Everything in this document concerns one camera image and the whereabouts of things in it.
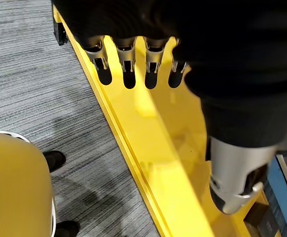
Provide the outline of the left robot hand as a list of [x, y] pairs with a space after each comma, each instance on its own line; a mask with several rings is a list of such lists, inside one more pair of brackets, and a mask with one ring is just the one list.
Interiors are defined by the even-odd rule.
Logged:
[[55, 0], [103, 85], [112, 82], [104, 37], [116, 46], [126, 88], [135, 86], [135, 40], [146, 46], [145, 85], [157, 83], [165, 45], [169, 85], [186, 67], [208, 136], [210, 194], [236, 213], [264, 185], [268, 164], [287, 133], [287, 0]]

